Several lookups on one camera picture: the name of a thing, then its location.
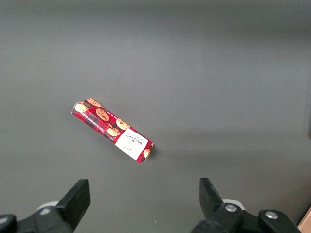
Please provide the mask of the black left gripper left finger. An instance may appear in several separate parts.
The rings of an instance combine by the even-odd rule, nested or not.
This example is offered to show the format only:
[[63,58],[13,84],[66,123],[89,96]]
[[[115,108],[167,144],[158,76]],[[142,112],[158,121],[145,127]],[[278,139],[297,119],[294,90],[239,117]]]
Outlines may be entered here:
[[62,197],[41,205],[32,215],[18,221],[13,214],[0,216],[2,233],[72,233],[90,206],[89,180],[80,179]]

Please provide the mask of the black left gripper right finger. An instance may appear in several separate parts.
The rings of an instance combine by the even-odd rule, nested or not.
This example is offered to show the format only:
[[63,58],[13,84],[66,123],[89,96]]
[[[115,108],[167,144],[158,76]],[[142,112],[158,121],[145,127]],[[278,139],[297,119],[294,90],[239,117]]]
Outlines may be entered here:
[[205,220],[193,233],[299,233],[300,230],[286,214],[264,209],[257,216],[233,202],[225,203],[209,178],[199,180],[199,202]]

